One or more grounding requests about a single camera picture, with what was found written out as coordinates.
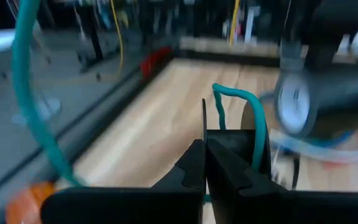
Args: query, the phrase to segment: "yellow cable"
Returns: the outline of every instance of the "yellow cable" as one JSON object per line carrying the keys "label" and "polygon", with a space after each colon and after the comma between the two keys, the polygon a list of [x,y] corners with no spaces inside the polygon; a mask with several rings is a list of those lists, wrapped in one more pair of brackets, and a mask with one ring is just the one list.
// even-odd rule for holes
{"label": "yellow cable", "polygon": [[237,15],[239,13],[239,7],[240,7],[240,0],[236,0],[236,5],[234,5],[233,20],[231,22],[231,27],[230,27],[229,45],[231,47],[233,46],[234,43],[234,32],[236,31]]}
{"label": "yellow cable", "polygon": [[112,15],[114,16],[114,22],[116,23],[117,34],[118,34],[118,39],[119,39],[119,51],[120,51],[121,58],[120,58],[120,62],[119,62],[118,74],[120,74],[122,66],[124,64],[124,44],[122,43],[121,31],[120,31],[119,25],[118,25],[118,19],[117,19],[117,15],[116,15],[116,8],[114,7],[114,1],[110,0],[110,3],[111,3]]}

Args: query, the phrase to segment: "orange object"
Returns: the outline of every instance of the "orange object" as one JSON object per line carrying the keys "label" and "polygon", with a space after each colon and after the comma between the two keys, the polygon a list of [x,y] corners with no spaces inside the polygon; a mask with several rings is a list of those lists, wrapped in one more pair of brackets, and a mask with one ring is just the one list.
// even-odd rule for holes
{"label": "orange object", "polygon": [[6,207],[6,223],[41,224],[41,205],[54,192],[51,183],[35,184],[21,191]]}

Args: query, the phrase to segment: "wooden table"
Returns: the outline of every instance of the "wooden table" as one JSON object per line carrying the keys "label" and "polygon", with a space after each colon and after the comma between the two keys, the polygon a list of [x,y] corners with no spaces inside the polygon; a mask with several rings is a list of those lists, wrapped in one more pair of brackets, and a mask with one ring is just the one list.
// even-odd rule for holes
{"label": "wooden table", "polygon": [[[271,90],[277,77],[272,68],[175,59],[77,160],[75,172],[92,186],[150,187],[200,138],[202,98],[208,129],[219,128],[213,83],[258,95]],[[223,97],[228,129],[240,128],[244,105]],[[269,129],[276,128],[271,107],[265,106]],[[297,189],[358,191],[358,163],[327,168],[302,157],[300,164]],[[214,223],[210,204],[204,222]]]}

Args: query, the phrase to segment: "cylindrical motor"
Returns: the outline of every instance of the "cylindrical motor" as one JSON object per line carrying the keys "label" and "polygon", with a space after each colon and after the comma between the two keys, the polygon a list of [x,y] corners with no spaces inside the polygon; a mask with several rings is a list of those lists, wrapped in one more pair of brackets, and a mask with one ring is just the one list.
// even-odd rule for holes
{"label": "cylindrical motor", "polygon": [[299,138],[335,138],[358,128],[358,68],[282,74],[275,88],[281,127]]}

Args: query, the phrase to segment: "teal cable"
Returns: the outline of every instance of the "teal cable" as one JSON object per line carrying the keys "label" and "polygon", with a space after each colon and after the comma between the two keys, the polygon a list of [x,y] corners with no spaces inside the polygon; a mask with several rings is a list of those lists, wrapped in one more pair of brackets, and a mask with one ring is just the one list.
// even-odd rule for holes
{"label": "teal cable", "polygon": [[16,34],[12,46],[13,87],[17,103],[36,141],[43,147],[60,175],[72,185],[79,186],[71,167],[59,149],[56,139],[40,119],[30,88],[29,52],[32,28],[37,17],[40,0],[22,0],[16,20]]}
{"label": "teal cable", "polygon": [[254,154],[252,155],[252,164],[251,167],[254,170],[259,171],[260,164],[262,162],[262,156],[265,148],[265,138],[266,138],[266,119],[264,107],[258,100],[258,98],[252,93],[245,90],[238,90],[235,88],[228,88],[219,84],[212,85],[214,91],[214,97],[216,101],[216,109],[219,113],[219,125],[221,129],[226,129],[225,118],[224,118],[224,109],[222,105],[222,99],[220,94],[226,96],[236,96],[244,100],[248,100],[251,104],[252,109],[254,110],[255,115],[255,148]]}

